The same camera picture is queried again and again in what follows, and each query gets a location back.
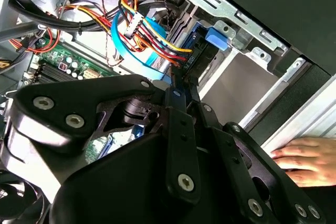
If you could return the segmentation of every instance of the human hand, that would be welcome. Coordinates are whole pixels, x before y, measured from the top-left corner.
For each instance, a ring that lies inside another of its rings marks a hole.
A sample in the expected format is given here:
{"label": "human hand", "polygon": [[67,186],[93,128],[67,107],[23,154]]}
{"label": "human hand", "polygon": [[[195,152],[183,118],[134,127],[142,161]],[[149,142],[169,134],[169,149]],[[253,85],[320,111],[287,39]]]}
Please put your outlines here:
{"label": "human hand", "polygon": [[327,138],[298,138],[271,157],[300,187],[336,185],[336,141]]}

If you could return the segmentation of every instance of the cooling fan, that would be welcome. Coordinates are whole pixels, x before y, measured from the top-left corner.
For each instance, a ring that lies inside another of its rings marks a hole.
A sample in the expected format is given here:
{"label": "cooling fan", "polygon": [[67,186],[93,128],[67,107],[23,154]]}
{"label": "cooling fan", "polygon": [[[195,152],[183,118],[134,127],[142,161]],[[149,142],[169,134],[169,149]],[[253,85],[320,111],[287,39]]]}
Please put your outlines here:
{"label": "cooling fan", "polygon": [[0,223],[41,223],[48,206],[40,188],[0,170]]}

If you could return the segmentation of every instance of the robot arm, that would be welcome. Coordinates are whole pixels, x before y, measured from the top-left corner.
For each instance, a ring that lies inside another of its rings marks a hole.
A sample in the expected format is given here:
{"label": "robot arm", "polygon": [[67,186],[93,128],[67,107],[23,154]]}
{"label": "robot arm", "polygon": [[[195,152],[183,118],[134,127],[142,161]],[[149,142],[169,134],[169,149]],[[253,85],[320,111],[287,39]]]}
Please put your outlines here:
{"label": "robot arm", "polygon": [[[165,91],[138,75],[25,87],[14,95],[1,160],[43,190],[53,224],[325,223],[239,125],[220,125],[179,71]],[[135,124],[145,126],[141,138],[85,165],[90,140]]]}

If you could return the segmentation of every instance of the blue drive latch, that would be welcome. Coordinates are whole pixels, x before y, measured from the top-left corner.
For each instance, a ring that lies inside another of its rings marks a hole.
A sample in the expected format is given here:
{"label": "blue drive latch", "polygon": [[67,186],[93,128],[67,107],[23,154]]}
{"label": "blue drive latch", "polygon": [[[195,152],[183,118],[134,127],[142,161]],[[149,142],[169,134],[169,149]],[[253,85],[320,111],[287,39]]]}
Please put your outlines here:
{"label": "blue drive latch", "polygon": [[227,37],[218,32],[215,28],[209,28],[208,33],[205,36],[206,41],[219,48],[220,50],[225,50],[228,48]]}

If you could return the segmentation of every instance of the metal screw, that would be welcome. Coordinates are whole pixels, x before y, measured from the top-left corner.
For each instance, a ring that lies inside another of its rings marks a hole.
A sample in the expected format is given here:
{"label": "metal screw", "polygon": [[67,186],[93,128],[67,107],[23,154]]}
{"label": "metal screw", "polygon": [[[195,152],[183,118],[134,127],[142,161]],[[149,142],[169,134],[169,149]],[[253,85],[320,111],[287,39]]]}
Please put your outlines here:
{"label": "metal screw", "polygon": [[38,43],[44,45],[46,43],[46,40],[41,38],[38,40]]}
{"label": "metal screw", "polygon": [[301,207],[299,204],[295,204],[295,208],[302,217],[307,217],[307,213],[303,207]]}
{"label": "metal screw", "polygon": [[205,108],[207,112],[211,112],[212,110],[209,105],[204,105],[203,107]]}
{"label": "metal screw", "polygon": [[149,85],[147,82],[145,82],[145,81],[142,81],[142,82],[141,82],[141,85],[143,85],[143,86],[146,87],[146,88],[149,88],[149,87],[150,87],[150,85]]}
{"label": "metal screw", "polygon": [[55,106],[55,103],[48,97],[37,97],[33,100],[33,105],[40,110],[50,110]]}
{"label": "metal screw", "polygon": [[295,68],[298,68],[298,67],[301,66],[301,64],[302,64],[301,61],[297,61],[297,62],[294,63],[294,67],[295,67]]}
{"label": "metal screw", "polygon": [[237,125],[233,125],[232,128],[236,131],[236,132],[240,132],[240,128]]}
{"label": "metal screw", "polygon": [[248,206],[250,207],[251,211],[258,217],[263,216],[263,211],[261,205],[255,199],[248,200]]}
{"label": "metal screw", "polygon": [[66,123],[73,128],[79,129],[84,126],[84,119],[80,115],[68,115],[65,118]]}
{"label": "metal screw", "polygon": [[185,191],[194,190],[194,182],[193,180],[186,174],[180,174],[177,178],[179,186]]}
{"label": "metal screw", "polygon": [[178,96],[178,97],[180,97],[181,96],[181,94],[180,93],[178,93],[177,91],[174,91],[173,92],[176,96]]}
{"label": "metal screw", "polygon": [[308,206],[309,211],[314,215],[315,218],[320,219],[321,216],[319,212],[316,211],[316,209],[312,206]]}

